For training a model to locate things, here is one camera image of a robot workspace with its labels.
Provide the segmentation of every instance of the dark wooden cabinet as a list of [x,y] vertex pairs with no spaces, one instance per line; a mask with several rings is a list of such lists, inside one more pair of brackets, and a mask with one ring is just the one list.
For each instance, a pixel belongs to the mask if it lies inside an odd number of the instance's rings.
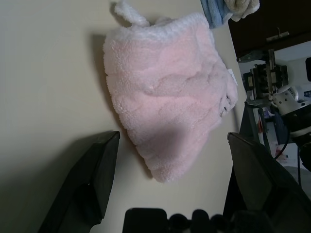
[[[252,50],[283,49],[311,40],[311,0],[261,0],[257,12],[229,21],[237,57]],[[278,33],[289,35],[274,41]]]

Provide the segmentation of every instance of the cabinet handle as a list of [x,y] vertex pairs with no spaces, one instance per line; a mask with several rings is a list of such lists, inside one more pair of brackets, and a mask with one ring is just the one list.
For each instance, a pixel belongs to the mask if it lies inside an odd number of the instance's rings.
[[290,35],[289,32],[280,33],[280,28],[277,28],[277,31],[278,31],[277,35],[273,35],[271,37],[266,38],[266,41],[267,42],[271,42],[271,41],[282,39],[282,38],[287,37],[287,36]]

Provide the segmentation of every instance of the folded towel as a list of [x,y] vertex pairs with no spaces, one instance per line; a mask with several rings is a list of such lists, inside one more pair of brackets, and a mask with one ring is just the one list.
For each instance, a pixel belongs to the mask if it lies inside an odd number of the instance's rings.
[[104,43],[113,106],[154,178],[176,180],[237,102],[237,87],[202,14],[148,26],[124,1],[115,11],[133,25]]
[[238,22],[241,18],[256,12],[260,7],[259,0],[224,0],[233,13],[232,20]]
[[201,0],[201,4],[211,29],[224,25],[233,15],[224,0]]

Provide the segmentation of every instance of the blue towel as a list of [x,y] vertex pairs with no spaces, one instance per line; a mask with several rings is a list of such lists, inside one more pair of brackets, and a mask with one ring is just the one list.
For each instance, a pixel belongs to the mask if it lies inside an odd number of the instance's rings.
[[201,0],[201,4],[211,29],[224,25],[233,15],[224,0]]

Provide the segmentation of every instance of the pink fleece hat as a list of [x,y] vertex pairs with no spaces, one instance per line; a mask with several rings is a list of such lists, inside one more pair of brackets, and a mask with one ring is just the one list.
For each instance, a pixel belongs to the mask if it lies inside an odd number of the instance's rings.
[[133,25],[111,31],[104,44],[113,106],[154,178],[176,180],[234,107],[237,87],[204,15],[149,26],[124,1],[115,11]]

